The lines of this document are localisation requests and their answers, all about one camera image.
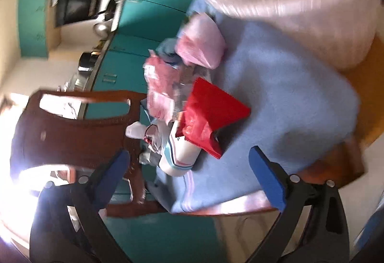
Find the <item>bright light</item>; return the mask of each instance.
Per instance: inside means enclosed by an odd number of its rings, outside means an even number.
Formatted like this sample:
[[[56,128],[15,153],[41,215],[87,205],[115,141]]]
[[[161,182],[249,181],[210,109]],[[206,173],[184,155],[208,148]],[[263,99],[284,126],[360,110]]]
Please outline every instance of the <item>bright light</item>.
[[[29,190],[40,191],[48,180],[56,185],[68,182],[50,176],[51,171],[66,170],[64,166],[41,166],[23,171],[19,182],[14,184],[10,178],[9,158],[15,127],[23,108],[13,106],[0,116],[0,217],[7,229],[26,242],[35,215],[38,198],[29,194]]]

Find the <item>tile floor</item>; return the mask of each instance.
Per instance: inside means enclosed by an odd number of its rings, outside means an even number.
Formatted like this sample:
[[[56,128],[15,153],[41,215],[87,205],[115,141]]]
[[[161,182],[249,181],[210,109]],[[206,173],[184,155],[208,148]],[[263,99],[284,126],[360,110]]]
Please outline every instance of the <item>tile floor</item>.
[[[375,211],[384,191],[384,135],[364,151],[366,174],[341,188],[340,196],[347,217],[351,245]],[[298,226],[285,251],[292,251],[304,229],[309,208],[301,215]],[[256,249],[271,228],[278,212],[252,216],[221,218],[223,241],[231,263],[242,263]]]

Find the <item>red plastic bag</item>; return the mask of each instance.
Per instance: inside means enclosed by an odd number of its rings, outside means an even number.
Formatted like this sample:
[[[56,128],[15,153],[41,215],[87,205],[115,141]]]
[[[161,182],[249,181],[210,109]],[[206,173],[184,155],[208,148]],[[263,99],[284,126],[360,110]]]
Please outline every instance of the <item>red plastic bag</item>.
[[[222,150],[214,132],[248,117],[251,109],[208,81],[198,78],[182,112],[176,137],[220,159]]]

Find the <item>wooden chair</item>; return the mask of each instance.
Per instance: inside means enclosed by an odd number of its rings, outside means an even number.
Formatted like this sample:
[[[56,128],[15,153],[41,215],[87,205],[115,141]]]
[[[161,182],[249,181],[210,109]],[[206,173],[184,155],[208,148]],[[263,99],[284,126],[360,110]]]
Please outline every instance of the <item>wooden chair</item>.
[[[73,120],[40,108],[44,94],[71,97],[83,103],[125,102],[130,105],[124,116],[100,120]],[[125,137],[128,125],[140,120],[140,101],[145,94],[130,91],[34,93],[22,113],[12,140],[10,173],[40,165],[70,165],[95,169],[108,162],[121,148],[129,151],[131,165],[125,174],[131,187],[131,202],[110,205],[110,213],[127,217],[164,212],[156,201],[145,201],[145,184],[139,164],[140,141]]]

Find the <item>blue blanket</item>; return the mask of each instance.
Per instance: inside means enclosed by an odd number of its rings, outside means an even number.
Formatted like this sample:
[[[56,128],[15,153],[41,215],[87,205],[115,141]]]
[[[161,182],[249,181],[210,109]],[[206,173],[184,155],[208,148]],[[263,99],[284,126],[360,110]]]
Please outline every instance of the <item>blue blanket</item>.
[[[194,0],[189,13],[194,10],[206,11],[204,0]],[[248,164],[255,145],[292,174],[321,158],[356,125],[359,99],[336,71],[266,23],[215,14],[228,49],[212,81],[252,113],[219,132],[225,151],[220,160],[202,151],[193,170],[179,178],[157,169],[148,189],[171,213],[259,190]]]

